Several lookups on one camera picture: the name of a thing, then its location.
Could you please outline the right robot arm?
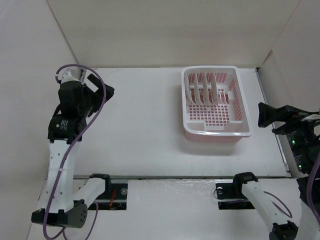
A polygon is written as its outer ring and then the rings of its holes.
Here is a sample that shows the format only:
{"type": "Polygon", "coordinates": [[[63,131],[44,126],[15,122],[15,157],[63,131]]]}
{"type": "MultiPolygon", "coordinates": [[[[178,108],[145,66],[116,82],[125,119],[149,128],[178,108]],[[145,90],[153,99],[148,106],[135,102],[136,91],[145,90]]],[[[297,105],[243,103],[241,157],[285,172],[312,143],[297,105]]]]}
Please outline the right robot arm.
{"type": "Polygon", "coordinates": [[[266,225],[270,240],[318,240],[320,238],[320,137],[315,127],[320,125],[320,113],[290,105],[275,108],[258,104],[258,126],[266,128],[274,122],[283,124],[272,129],[285,136],[297,169],[304,177],[297,178],[301,216],[299,224],[289,220],[289,211],[275,203],[277,197],[261,188],[252,172],[234,176],[231,191],[248,200],[266,225]]]}

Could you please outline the white plate green flower pattern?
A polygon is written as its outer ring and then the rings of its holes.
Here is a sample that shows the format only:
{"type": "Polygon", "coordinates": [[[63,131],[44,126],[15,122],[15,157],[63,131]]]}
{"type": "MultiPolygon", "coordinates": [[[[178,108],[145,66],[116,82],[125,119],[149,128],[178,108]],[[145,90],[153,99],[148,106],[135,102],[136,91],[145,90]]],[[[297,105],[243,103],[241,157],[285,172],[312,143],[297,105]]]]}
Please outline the white plate green flower pattern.
{"type": "Polygon", "coordinates": [[[184,75],[184,88],[185,88],[185,97],[187,102],[190,104],[192,101],[191,98],[191,91],[190,91],[190,81],[189,81],[189,75],[185,74],[184,75]]]}

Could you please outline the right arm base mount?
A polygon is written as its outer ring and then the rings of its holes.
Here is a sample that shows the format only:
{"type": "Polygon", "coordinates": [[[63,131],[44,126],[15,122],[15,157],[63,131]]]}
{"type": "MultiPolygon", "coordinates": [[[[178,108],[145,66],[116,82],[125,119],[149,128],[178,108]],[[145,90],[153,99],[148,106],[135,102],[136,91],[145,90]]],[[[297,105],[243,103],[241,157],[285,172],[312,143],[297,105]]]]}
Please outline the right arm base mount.
{"type": "Polygon", "coordinates": [[[219,210],[253,210],[255,207],[240,192],[237,192],[232,182],[218,182],[213,192],[218,200],[219,210]]]}

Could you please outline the orange sunburst plate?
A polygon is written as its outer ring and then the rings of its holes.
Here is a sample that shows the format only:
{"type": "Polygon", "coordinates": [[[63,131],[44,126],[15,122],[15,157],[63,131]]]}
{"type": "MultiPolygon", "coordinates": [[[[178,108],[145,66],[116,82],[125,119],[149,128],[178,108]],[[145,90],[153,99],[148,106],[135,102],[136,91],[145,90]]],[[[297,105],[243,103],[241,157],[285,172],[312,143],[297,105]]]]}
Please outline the orange sunburst plate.
{"type": "Polygon", "coordinates": [[[207,74],[204,72],[202,74],[202,87],[203,87],[203,99],[206,105],[210,104],[209,98],[209,90],[208,90],[208,82],[207,82],[207,74]]]}
{"type": "Polygon", "coordinates": [[[198,75],[197,73],[194,73],[194,97],[195,97],[195,103],[200,104],[201,102],[201,97],[200,97],[200,92],[199,92],[199,85],[198,85],[198,75]]]}

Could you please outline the white plate teal red rim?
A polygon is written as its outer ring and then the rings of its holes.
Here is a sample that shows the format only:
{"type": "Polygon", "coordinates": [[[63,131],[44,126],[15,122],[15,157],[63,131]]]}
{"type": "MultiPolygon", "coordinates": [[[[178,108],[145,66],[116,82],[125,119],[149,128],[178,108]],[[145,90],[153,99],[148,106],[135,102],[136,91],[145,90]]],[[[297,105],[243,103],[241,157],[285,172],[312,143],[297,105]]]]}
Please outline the white plate teal red rim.
{"type": "Polygon", "coordinates": [[[212,73],[212,78],[211,78],[211,99],[214,105],[218,104],[218,89],[217,89],[217,82],[216,82],[216,74],[214,72],[212,73]]]}

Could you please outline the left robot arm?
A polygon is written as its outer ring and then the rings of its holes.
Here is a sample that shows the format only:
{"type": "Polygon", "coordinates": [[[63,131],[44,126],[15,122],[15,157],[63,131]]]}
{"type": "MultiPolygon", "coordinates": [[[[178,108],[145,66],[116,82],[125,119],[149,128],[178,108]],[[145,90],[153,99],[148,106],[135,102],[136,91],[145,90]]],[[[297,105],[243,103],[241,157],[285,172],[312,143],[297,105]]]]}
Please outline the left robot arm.
{"type": "Polygon", "coordinates": [[[34,224],[82,228],[88,208],[95,199],[105,199],[111,195],[111,178],[100,173],[92,174],[88,182],[73,193],[76,155],[83,131],[88,128],[87,118],[95,117],[115,91],[93,74],[88,75],[87,80],[97,90],[91,90],[68,72],[62,76],[58,90],[60,103],[48,125],[50,160],[45,194],[31,215],[34,224]]]}

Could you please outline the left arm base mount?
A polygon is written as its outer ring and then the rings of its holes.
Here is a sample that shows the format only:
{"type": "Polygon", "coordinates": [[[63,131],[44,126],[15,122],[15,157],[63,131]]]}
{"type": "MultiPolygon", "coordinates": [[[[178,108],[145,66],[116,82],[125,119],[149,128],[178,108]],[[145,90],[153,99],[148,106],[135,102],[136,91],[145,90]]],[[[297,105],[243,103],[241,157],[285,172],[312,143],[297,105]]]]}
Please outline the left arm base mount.
{"type": "Polygon", "coordinates": [[[124,211],[127,209],[128,182],[115,180],[110,193],[102,193],[95,202],[100,211],[124,211]]]}

